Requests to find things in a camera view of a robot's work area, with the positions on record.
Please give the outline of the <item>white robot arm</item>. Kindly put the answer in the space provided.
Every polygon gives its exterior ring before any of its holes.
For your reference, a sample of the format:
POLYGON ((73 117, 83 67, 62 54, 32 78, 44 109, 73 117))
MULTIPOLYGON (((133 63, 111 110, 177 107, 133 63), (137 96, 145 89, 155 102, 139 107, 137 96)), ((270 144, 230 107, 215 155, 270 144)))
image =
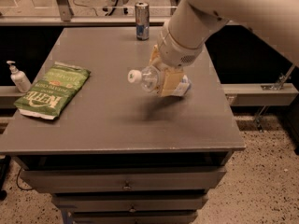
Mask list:
POLYGON ((182 96, 183 68, 229 21, 243 25, 270 47, 299 64, 299 0, 180 0, 158 34, 149 64, 162 72, 158 95, 182 96))

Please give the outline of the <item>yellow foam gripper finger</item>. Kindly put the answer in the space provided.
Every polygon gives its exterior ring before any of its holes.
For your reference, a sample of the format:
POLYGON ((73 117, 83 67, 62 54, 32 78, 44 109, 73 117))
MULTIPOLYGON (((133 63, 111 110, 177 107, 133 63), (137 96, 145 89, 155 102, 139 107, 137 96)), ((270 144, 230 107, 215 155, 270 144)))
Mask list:
POLYGON ((157 45, 153 46, 152 53, 149 58, 149 65, 152 65, 156 68, 160 67, 162 64, 162 60, 160 57, 160 52, 157 45))
POLYGON ((184 76, 184 71, 178 68, 163 68, 160 72, 158 95, 170 96, 184 76))

